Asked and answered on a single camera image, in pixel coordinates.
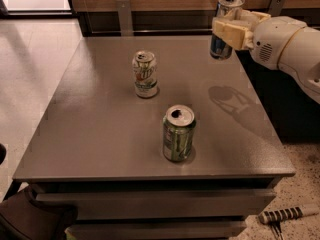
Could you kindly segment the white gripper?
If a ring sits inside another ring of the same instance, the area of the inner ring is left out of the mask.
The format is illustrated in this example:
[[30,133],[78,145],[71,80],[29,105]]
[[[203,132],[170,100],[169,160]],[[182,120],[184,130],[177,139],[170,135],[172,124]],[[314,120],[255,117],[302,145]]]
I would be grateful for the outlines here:
[[[258,25],[254,33],[252,26]],[[250,50],[253,60],[270,69],[278,61],[290,39],[307,24],[288,16],[272,17],[268,13],[240,10],[233,20],[214,18],[213,33],[235,50]]]

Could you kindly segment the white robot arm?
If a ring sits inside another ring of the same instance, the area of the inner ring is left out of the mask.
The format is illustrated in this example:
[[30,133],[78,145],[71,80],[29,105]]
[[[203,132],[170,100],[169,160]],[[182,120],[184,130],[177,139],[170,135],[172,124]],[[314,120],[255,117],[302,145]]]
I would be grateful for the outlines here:
[[213,33],[233,49],[248,50],[252,59],[290,75],[302,91],[320,104],[320,31],[288,16],[240,10],[214,17]]

